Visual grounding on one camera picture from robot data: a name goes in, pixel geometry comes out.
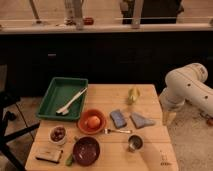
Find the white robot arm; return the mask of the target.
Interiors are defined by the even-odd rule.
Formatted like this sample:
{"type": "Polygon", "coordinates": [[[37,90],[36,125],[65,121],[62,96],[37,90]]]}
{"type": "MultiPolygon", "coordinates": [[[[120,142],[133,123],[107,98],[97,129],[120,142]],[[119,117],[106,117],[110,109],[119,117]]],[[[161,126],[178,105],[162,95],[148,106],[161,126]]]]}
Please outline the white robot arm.
{"type": "Polygon", "coordinates": [[[166,87],[159,95],[165,126],[174,120],[176,111],[186,100],[200,109],[205,117],[213,119],[213,88],[204,84],[207,78],[208,71],[200,63],[191,63],[166,74],[166,87]]]}

